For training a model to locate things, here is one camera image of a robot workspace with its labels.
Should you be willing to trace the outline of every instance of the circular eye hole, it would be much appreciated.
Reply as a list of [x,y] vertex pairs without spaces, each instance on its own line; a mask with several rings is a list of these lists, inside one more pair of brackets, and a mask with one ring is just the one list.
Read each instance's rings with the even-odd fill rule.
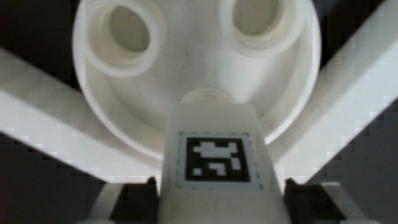
[[119,46],[130,52],[144,52],[149,46],[149,31],[137,13],[123,6],[110,15],[110,34]]
[[279,8],[279,0],[236,0],[233,24],[245,35],[261,35],[270,30],[277,20]]

